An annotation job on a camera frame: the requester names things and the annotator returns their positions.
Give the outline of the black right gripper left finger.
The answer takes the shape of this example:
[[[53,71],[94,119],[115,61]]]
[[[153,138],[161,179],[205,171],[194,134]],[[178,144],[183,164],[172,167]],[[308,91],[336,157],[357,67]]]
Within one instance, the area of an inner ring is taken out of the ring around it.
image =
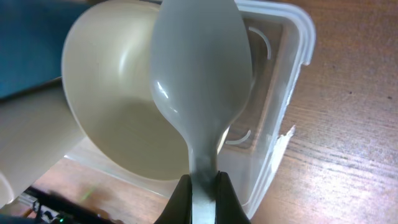
[[[181,176],[163,212],[154,224],[192,223],[192,181],[188,174]]]

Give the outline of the blue plastic cup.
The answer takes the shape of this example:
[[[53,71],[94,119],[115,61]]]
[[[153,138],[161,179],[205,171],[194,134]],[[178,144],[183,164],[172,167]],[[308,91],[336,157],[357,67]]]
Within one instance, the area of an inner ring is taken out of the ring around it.
[[[61,76],[64,41],[86,1],[1,0],[1,98]]]

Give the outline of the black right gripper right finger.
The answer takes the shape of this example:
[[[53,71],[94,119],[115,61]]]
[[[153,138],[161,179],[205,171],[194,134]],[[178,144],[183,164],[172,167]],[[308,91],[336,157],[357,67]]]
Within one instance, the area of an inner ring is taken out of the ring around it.
[[[251,224],[226,172],[216,176],[216,224]]]

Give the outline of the white plastic spoon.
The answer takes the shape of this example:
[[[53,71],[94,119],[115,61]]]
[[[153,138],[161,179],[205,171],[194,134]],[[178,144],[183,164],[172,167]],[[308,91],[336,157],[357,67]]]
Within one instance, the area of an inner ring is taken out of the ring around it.
[[[246,106],[251,85],[248,35],[234,1],[162,1],[150,47],[150,88],[187,144],[193,223],[218,221],[218,146]]]

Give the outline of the beige plastic cup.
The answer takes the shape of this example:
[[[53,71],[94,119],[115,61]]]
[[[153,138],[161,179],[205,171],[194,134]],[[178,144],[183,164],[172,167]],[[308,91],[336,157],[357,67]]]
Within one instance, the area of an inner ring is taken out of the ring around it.
[[[1,102],[1,205],[13,202],[85,135],[61,85]]]

